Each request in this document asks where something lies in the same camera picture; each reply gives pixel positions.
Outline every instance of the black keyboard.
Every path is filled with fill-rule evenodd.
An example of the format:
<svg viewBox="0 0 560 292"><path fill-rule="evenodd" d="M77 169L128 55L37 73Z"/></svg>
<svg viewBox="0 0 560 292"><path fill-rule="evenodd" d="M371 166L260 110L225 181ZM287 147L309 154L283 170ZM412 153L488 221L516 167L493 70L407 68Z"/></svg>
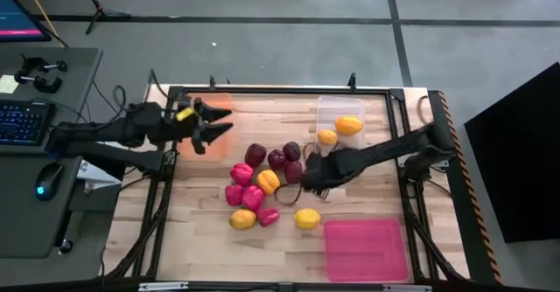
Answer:
<svg viewBox="0 0 560 292"><path fill-rule="evenodd" d="M40 145L53 113L50 103L0 100L0 144Z"/></svg>

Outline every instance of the pink tray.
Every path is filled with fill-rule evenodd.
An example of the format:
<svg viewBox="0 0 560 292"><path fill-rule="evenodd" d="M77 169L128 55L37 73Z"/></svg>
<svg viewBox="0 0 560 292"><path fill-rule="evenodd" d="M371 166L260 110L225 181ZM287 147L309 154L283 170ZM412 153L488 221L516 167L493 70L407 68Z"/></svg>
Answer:
<svg viewBox="0 0 560 292"><path fill-rule="evenodd" d="M325 229L332 282L395 282L409 277L398 219L333 220Z"/></svg>

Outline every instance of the wooden tabletop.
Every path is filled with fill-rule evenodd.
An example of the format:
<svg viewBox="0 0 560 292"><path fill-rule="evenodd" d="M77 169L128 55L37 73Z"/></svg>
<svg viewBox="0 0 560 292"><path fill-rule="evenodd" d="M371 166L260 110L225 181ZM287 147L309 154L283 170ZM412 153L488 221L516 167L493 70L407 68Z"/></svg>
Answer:
<svg viewBox="0 0 560 292"><path fill-rule="evenodd" d="M412 129L422 126L417 103L426 94L425 88L405 88ZM367 168L350 183L333 189L326 202L304 193L293 207L285 207L267 197L266 206L276 207L281 212L280 219L272 226L262 228L256 225L237 231L228 224L228 218L235 210L224 197L224 188L231 183L230 168L243 161L251 143L260 143L268 151L281 149L289 141L301 146L314 143L318 97L308 94L231 94L234 128L228 138L227 157L221 161L191 161L188 157L178 160L157 273L159 280L328 282L322 226L302 231L295 227L293 220L297 209L314 208L321 214L321 225L333 219L399 219L409 263L409 278L403 282L413 281L394 161ZM389 140L384 98L375 95L359 98L366 102L367 145ZM150 92L150 100L164 103L157 90ZM422 101L421 106L424 118L431 120L429 101ZM149 145L143 148L155 149ZM433 181L448 188L445 174L432 172L432 176ZM138 177L137 172L130 174L123 183ZM148 185L149 181L145 180L120 195L105 251L107 272L115 267L138 237ZM295 194L295 191L283 195L288 198L287 193ZM462 275L469 277L451 198L430 183L424 185L423 196L432 238L448 261ZM418 237L416 241L423 272L428 275L424 246ZM152 243L147 247L144 271L150 260Z"/></svg>

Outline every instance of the gray floor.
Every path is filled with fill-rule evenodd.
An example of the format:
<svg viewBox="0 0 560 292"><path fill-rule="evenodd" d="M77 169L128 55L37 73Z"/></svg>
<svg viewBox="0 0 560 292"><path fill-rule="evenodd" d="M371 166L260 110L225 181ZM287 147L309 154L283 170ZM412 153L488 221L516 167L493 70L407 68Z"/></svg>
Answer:
<svg viewBox="0 0 560 292"><path fill-rule="evenodd" d="M32 0L21 0L38 12ZM40 0L50 14L88 15L88 0ZM136 16L390 18L388 0L101 0ZM396 0L400 18L445 20L560 20L560 0ZM123 85L140 99L153 67L164 83L344 84L351 72L362 86L402 86L391 25L343 24L87 24L56 22L70 46L104 50L97 82L105 94ZM414 86L444 91L456 125L560 60L560 27L403 26ZM55 43L35 44L55 45ZM91 93L94 118L111 116ZM480 179L466 133L461 142L507 285L560 289L560 241L507 245ZM84 244L43 261L0 261L2 284L92 277L110 217L79 217Z"/></svg>

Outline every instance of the toy fruit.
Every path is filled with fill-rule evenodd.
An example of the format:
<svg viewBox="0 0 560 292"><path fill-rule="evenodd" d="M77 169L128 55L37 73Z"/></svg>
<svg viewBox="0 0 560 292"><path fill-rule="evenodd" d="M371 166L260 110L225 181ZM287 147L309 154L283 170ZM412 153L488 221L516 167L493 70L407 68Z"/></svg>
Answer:
<svg viewBox="0 0 560 292"><path fill-rule="evenodd" d="M229 225L236 230L245 230L252 227L256 222L256 214L247 209L239 209L232 213Z"/></svg>
<svg viewBox="0 0 560 292"><path fill-rule="evenodd" d="M273 149L269 153L269 165L272 170L281 170L286 164L286 156L279 149Z"/></svg>
<svg viewBox="0 0 560 292"><path fill-rule="evenodd" d="M256 212L256 217L262 227L269 226L280 218L280 212L274 208L263 208Z"/></svg>
<svg viewBox="0 0 560 292"><path fill-rule="evenodd" d="M351 136L364 128L364 124L355 116L344 116L336 119L334 127L341 135Z"/></svg>
<svg viewBox="0 0 560 292"><path fill-rule="evenodd" d="M226 201L228 205L241 205L243 187L241 185L230 185L226 187Z"/></svg>
<svg viewBox="0 0 560 292"><path fill-rule="evenodd" d="M286 176L286 181L290 184L299 183L299 177L304 171L299 161L288 162L283 168L283 173Z"/></svg>
<svg viewBox="0 0 560 292"><path fill-rule="evenodd" d="M333 130L323 129L317 133L317 138L320 143L326 145L335 145L339 140L339 137Z"/></svg>
<svg viewBox="0 0 560 292"><path fill-rule="evenodd" d="M301 156L299 144L294 142L286 143L282 148L282 152L286 155L286 160L291 162L299 160Z"/></svg>
<svg viewBox="0 0 560 292"><path fill-rule="evenodd" d="M319 224L321 216L313 209L301 209L294 215L296 226L302 230L311 230Z"/></svg>
<svg viewBox="0 0 560 292"><path fill-rule="evenodd" d="M269 195L272 195L274 191L280 187L280 179L278 179L277 174L272 170L263 170L259 173L256 177L256 183Z"/></svg>
<svg viewBox="0 0 560 292"><path fill-rule="evenodd" d="M256 211L261 207L264 200L264 192L258 186L251 185L243 193L241 197L241 204L252 211Z"/></svg>
<svg viewBox="0 0 560 292"><path fill-rule="evenodd" d="M253 143L247 148L245 153L245 163L253 169L261 165L266 157L266 148L258 143Z"/></svg>
<svg viewBox="0 0 560 292"><path fill-rule="evenodd" d="M229 172L229 175L231 175L231 178L233 178L237 184L241 186L247 186L251 183L253 168L246 165L245 163L238 163L234 165L234 167Z"/></svg>

